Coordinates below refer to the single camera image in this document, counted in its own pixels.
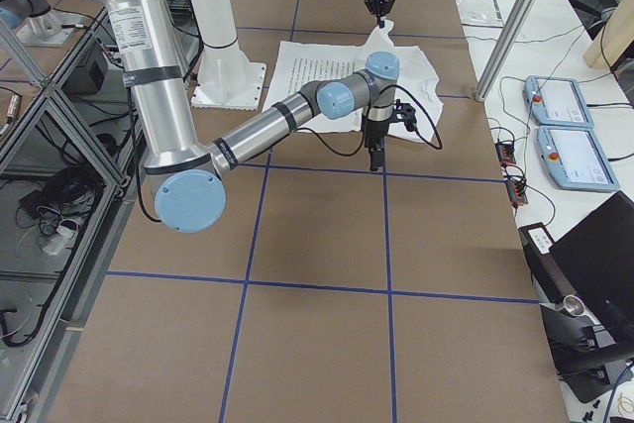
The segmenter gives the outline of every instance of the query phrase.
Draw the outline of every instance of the brown cardboard surface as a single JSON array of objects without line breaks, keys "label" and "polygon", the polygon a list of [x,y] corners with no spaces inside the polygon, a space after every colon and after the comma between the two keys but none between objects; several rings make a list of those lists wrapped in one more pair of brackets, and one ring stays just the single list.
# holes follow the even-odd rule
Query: brown cardboard surface
[{"label": "brown cardboard surface", "polygon": [[535,299],[503,184],[388,177],[387,186],[394,289]]},{"label": "brown cardboard surface", "polygon": [[399,421],[569,421],[536,305],[394,297]]},{"label": "brown cardboard surface", "polygon": [[[394,35],[464,37],[454,0],[396,0],[388,18],[394,21]],[[299,1],[300,31],[368,34],[375,25],[364,0]]]},{"label": "brown cardboard surface", "polygon": [[273,169],[252,278],[385,289],[379,175]]},{"label": "brown cardboard surface", "polygon": [[290,30],[297,0],[231,0],[236,27]]},{"label": "brown cardboard surface", "polygon": [[[232,2],[253,61],[374,26],[363,0]],[[397,0],[392,18],[441,93],[467,96],[454,0]],[[223,178],[207,232],[135,209],[49,421],[566,421],[483,108],[442,99],[445,149],[388,139],[388,174],[295,135]],[[253,114],[194,109],[205,143]]]},{"label": "brown cardboard surface", "polygon": [[210,420],[240,296],[233,284],[107,277],[47,421]]},{"label": "brown cardboard surface", "polygon": [[[182,234],[150,223],[135,207],[110,268],[242,279],[249,262],[263,177],[262,169],[243,167],[224,178],[227,208],[218,226],[201,233]],[[151,207],[148,189],[144,196]]]},{"label": "brown cardboard surface", "polygon": [[383,296],[252,287],[225,421],[391,421],[386,328]]},{"label": "brown cardboard surface", "polygon": [[[443,149],[434,151],[422,144],[387,138],[389,171],[501,179],[484,107],[469,99],[441,97],[441,101],[444,106],[438,131]],[[425,117],[417,113],[417,120],[425,121]]]}]

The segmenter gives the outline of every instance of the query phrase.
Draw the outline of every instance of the blue tape line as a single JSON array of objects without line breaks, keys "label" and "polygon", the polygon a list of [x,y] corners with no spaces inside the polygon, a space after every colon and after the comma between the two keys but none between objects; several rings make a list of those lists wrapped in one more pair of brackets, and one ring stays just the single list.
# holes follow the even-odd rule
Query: blue tape line
[{"label": "blue tape line", "polygon": [[242,296],[240,298],[240,308],[238,310],[238,319],[236,321],[236,328],[234,330],[234,341],[231,346],[231,356],[229,358],[229,367],[227,368],[227,377],[225,379],[225,390],[222,395],[222,404],[220,406],[220,415],[218,416],[218,423],[225,421],[225,413],[227,411],[227,401],[229,399],[229,390],[231,388],[231,377],[234,371],[234,363],[236,361],[236,353],[238,352],[238,341],[240,339],[240,330],[242,328],[242,318],[245,312],[245,304],[247,302],[247,292],[249,290],[249,277],[251,275],[251,267],[254,262],[254,255],[256,253],[256,242],[258,241],[258,233],[260,231],[260,221],[262,218],[262,210],[264,208],[264,196],[266,194],[266,184],[268,182],[268,166],[270,165],[271,153],[268,153],[266,159],[266,169],[264,170],[264,178],[262,181],[262,189],[260,191],[260,202],[258,203],[258,213],[256,214],[256,223],[254,224],[254,234],[251,240],[251,248],[249,249],[249,261],[247,263],[247,272],[245,274],[245,282],[242,289]]},{"label": "blue tape line", "polygon": [[[168,274],[159,272],[142,272],[142,271],[124,271],[124,270],[108,270],[106,274],[110,276],[125,276],[125,277],[146,277],[153,279],[173,279],[183,281],[207,281],[218,282],[222,284],[242,284],[254,286],[270,286],[270,287],[288,287],[295,289],[315,289],[325,291],[339,291],[339,292],[357,292],[365,294],[378,294],[386,295],[387,289],[373,289],[369,287],[348,287],[348,286],[331,286],[321,284],[305,284],[299,282],[281,282],[281,281],[263,281],[263,280],[247,280],[236,279],[231,277],[215,277],[215,276],[197,276],[189,274]],[[486,302],[509,302],[520,304],[538,304],[536,299],[524,299],[516,297],[494,297],[494,296],[474,296],[469,294],[449,294],[438,292],[425,292],[425,291],[405,291],[394,290],[391,291],[392,295],[410,296],[410,297],[426,297],[437,299],[454,299],[463,301],[486,301]]]},{"label": "blue tape line", "polygon": [[193,276],[189,274],[168,274],[159,272],[141,272],[141,271],[106,271],[109,276],[125,276],[125,277],[152,277],[154,279],[172,279],[182,281],[205,281],[205,282],[221,282],[224,284],[244,284],[242,279],[234,279],[231,277],[214,277],[214,276]]},{"label": "blue tape line", "polygon": [[523,299],[519,297],[493,297],[493,296],[471,296],[466,294],[446,294],[439,292],[418,292],[418,291],[392,291],[395,296],[429,297],[436,299],[454,299],[462,301],[484,301],[484,302],[504,302],[515,304],[539,304],[537,299]]},{"label": "blue tape line", "polygon": [[363,294],[387,294],[385,289],[372,289],[370,287],[329,286],[325,284],[302,284],[298,282],[280,281],[249,281],[253,286],[284,287],[290,289],[315,289],[319,291],[357,292]]},{"label": "blue tape line", "polygon": [[383,165],[383,222],[385,228],[385,270],[387,273],[387,324],[389,332],[389,373],[392,398],[392,423],[398,423],[396,389],[396,345],[394,341],[394,306],[392,300],[392,262],[389,240],[389,197],[387,194],[387,162]]},{"label": "blue tape line", "polygon": [[[337,34],[337,35],[368,35],[368,32],[340,32],[334,30],[304,30],[304,29],[281,29],[278,27],[251,27],[248,25],[236,26],[237,30],[256,30],[256,31],[278,31],[278,32],[294,32],[298,34]],[[467,41],[464,36],[446,36],[446,35],[421,35],[421,34],[393,34],[393,38],[405,37],[414,39],[438,39],[438,40],[464,40]],[[460,98],[469,98],[469,96],[460,95]]]},{"label": "blue tape line", "polygon": [[[260,163],[242,163],[247,167],[265,167]],[[348,170],[344,168],[317,168],[317,167],[302,167],[299,165],[275,165],[271,164],[269,168],[277,170],[297,170],[301,172],[330,172],[330,173],[349,173],[356,175],[381,175],[382,172],[371,172],[369,170]],[[459,177],[452,175],[431,175],[426,173],[406,173],[406,172],[387,172],[388,177],[404,177],[404,178],[420,178],[427,180],[453,180],[460,182],[484,182],[484,183],[504,183],[501,178],[480,178],[480,177]]]},{"label": "blue tape line", "polygon": [[438,94],[439,98],[452,98],[452,99],[472,99],[466,94]]}]

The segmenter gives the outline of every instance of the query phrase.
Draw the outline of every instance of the table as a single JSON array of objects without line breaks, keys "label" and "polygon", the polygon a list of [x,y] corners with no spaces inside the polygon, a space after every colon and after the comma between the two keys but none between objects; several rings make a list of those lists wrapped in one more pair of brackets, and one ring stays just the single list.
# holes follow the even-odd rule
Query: table
[{"label": "table", "polygon": [[[265,84],[279,41],[373,27],[363,0],[232,2]],[[295,135],[226,177],[206,232],[135,208],[50,423],[567,421],[455,2],[391,19],[441,77],[446,148],[389,139],[370,173]],[[203,142],[252,115],[194,110]]]},{"label": "table", "polygon": [[[508,14],[515,0],[497,0],[502,17]],[[493,49],[494,42],[478,38],[497,38],[500,29],[464,26],[469,40],[470,52],[476,75],[480,75]],[[515,45],[509,58],[500,72],[495,86],[486,98],[485,107],[490,118],[491,127],[500,124],[510,129],[516,137],[526,134],[526,128],[519,121],[511,118],[503,110],[519,119],[528,120],[528,110],[522,96],[523,84],[513,79],[503,80],[504,76],[525,78],[528,75],[554,75],[571,77],[579,81],[592,80],[605,75],[606,70],[588,68],[582,55],[591,40],[581,27],[581,22],[568,0],[537,0],[532,12],[518,37],[518,41],[548,39],[563,34],[545,43]],[[500,81],[503,81],[500,95]],[[598,80],[581,84],[581,92],[588,103],[627,102],[617,82],[611,75]],[[620,157],[634,148],[631,131],[634,128],[634,111],[631,108],[591,109],[594,130],[599,137],[603,149],[609,157]],[[611,195],[609,193],[592,193],[561,190],[555,186],[539,156],[536,144],[537,124],[530,118],[530,133],[527,142],[518,143],[516,158],[519,165],[527,172],[528,183],[549,196],[557,207],[557,213],[548,230],[557,240],[565,235],[590,211],[598,207]],[[502,133],[502,139],[508,139]],[[634,160],[613,162],[612,168],[620,182],[621,189],[630,197],[634,197]],[[518,227],[536,223],[546,223],[552,213],[552,207],[535,191],[528,190],[528,205],[519,208],[516,216]],[[632,395],[634,385],[623,385],[621,390]],[[601,397],[601,404],[593,408],[591,404],[581,404],[567,385],[562,383],[568,412],[573,420],[580,420],[587,411],[594,411],[602,417],[607,404],[607,395]]]}]

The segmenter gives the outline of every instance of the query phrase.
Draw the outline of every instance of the metal frame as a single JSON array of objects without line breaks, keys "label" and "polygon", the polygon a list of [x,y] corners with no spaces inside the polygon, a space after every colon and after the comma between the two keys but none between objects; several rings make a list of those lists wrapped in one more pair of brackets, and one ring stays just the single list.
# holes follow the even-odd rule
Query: metal frame
[{"label": "metal frame", "polygon": [[534,3],[535,0],[515,1],[513,9],[508,16],[508,21],[502,29],[499,39],[495,43],[493,52],[484,67],[484,71],[475,89],[475,101],[484,101],[484,99],[486,99]]}]

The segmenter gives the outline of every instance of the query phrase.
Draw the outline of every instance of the electronic device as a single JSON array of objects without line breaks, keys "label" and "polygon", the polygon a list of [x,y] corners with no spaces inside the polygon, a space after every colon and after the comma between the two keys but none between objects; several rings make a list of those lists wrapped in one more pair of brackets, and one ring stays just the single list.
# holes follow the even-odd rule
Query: electronic device
[{"label": "electronic device", "polygon": [[634,202],[618,191],[551,247],[580,298],[617,342],[634,340]]},{"label": "electronic device", "polygon": [[594,126],[579,85],[571,78],[529,76],[524,98],[540,124],[577,129]]},{"label": "electronic device", "polygon": [[542,126],[537,143],[549,173],[561,188],[612,192],[619,183],[590,129]]},{"label": "electronic device", "polygon": [[581,402],[593,401],[634,356],[634,202],[617,191],[557,242],[542,224],[519,232],[548,300],[574,296],[600,322],[541,306],[562,379]]}]

